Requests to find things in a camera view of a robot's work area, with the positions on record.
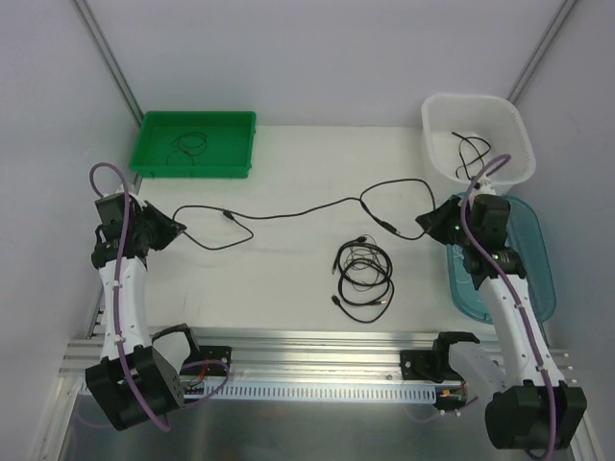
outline black mounting bracket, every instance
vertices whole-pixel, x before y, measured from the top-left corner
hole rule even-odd
[[[233,348],[230,346],[200,346],[199,349],[199,352],[191,353],[184,364],[200,360],[220,360],[231,368]],[[182,371],[182,375],[197,376],[201,373],[201,370],[201,367],[187,368]],[[226,371],[220,365],[208,365],[205,376],[226,376]]]
[[[400,367],[402,379],[428,380],[443,382],[445,380],[461,381],[462,377],[449,364],[449,349],[459,342],[480,343],[473,333],[464,331],[447,331],[438,334],[433,340],[431,351],[400,351]]]
[[[138,373],[136,384],[155,414],[164,415],[184,406],[184,389],[177,372],[153,346],[136,346],[127,361]],[[126,382],[119,358],[105,357],[89,367],[86,384],[115,429],[124,430],[148,420]]]

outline green tray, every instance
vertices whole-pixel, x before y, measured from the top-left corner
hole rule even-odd
[[[254,112],[150,111],[130,166],[148,178],[247,178]]]

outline white plastic bin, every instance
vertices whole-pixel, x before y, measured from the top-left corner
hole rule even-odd
[[[495,173],[492,184],[496,191],[505,194],[514,184],[527,181],[536,169],[536,160],[529,144],[526,128],[519,111],[506,99],[496,96],[440,93],[429,97],[422,107],[423,115],[423,161],[426,179],[433,189],[436,200],[442,203],[452,195],[468,188],[469,181],[458,153],[462,136],[478,136],[487,140],[492,149],[483,159],[510,154],[510,162]],[[477,157],[476,151],[467,142],[462,153],[466,163]],[[481,152],[485,146],[476,141]],[[470,165],[470,177],[481,169],[480,161]]]

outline white wall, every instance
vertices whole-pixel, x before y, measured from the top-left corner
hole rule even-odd
[[[133,119],[68,0],[0,4],[0,458],[23,460],[97,290],[89,167]],[[100,175],[101,187],[116,187]]]
[[[438,91],[506,96],[562,0],[90,0],[143,110],[420,127]]]
[[[537,211],[557,293],[549,321],[574,354],[606,458],[615,380],[615,3],[580,2],[519,110],[536,174],[515,193]]]

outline metal extrusion bar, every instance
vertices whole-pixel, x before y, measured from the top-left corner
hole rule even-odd
[[[105,35],[103,34],[103,31],[100,28],[91,7],[89,6],[89,3],[87,0],[71,1],[77,10],[77,13],[84,21],[89,34],[94,40],[94,43],[98,48],[103,61],[105,62],[105,66],[108,68],[113,80],[115,81],[115,84],[117,85],[117,88],[122,94],[122,98],[124,99],[128,110],[131,112],[136,124],[140,127],[143,122],[143,112],[136,101],[133,91],[128,85],[126,77],[124,77],[124,73],[117,62],[117,59],[113,55],[113,51],[111,50],[111,47],[109,46],[109,43],[107,42],[107,39],[105,38]]]
[[[570,448],[575,461],[604,461],[606,459],[587,413],[578,425]]]
[[[233,348],[235,379],[248,381],[344,382],[400,385],[399,352],[429,350],[434,333],[351,333],[250,331],[196,328],[199,342]],[[495,338],[481,338],[492,360],[503,363]],[[73,340],[61,366],[61,376],[82,376],[98,363],[103,338]],[[551,350],[557,367],[574,383],[569,354]],[[432,384],[430,381],[411,381]]]
[[[98,325],[100,325],[100,321],[103,318],[102,312],[105,305],[104,292],[103,292],[103,284],[101,283],[98,287],[98,296],[96,298],[95,303],[93,303],[93,307],[90,309],[92,312],[92,317],[89,321],[89,327],[86,331],[86,339],[89,339],[94,334],[94,330]]]
[[[222,378],[208,378],[207,382],[185,390],[184,398],[198,400],[213,392]],[[80,395],[91,396],[83,382]],[[346,401],[379,403],[412,403],[433,405],[436,401],[435,385],[404,384],[349,384],[322,382],[257,382],[233,380],[224,386],[214,400],[277,400],[277,401]]]
[[[49,405],[43,408],[41,429],[35,436],[26,459],[52,461],[61,458],[62,442],[71,435],[68,430],[75,399],[81,388],[81,379],[76,377],[58,377]]]
[[[510,93],[506,99],[510,101],[512,104],[516,104],[519,100],[519,97],[523,93],[523,91],[528,86],[528,83],[531,77],[536,72],[538,65],[542,62],[542,60],[547,56],[547,53],[551,49],[551,46],[554,43],[554,39],[557,34],[561,31],[562,27],[566,23],[568,17],[570,17],[570,13],[573,8],[577,5],[579,0],[563,0],[559,9],[555,13],[555,16],[547,26],[544,34],[540,37],[538,44],[534,48],[531,56],[529,57],[528,62],[524,66],[521,74],[517,78],[517,81],[512,86]]]

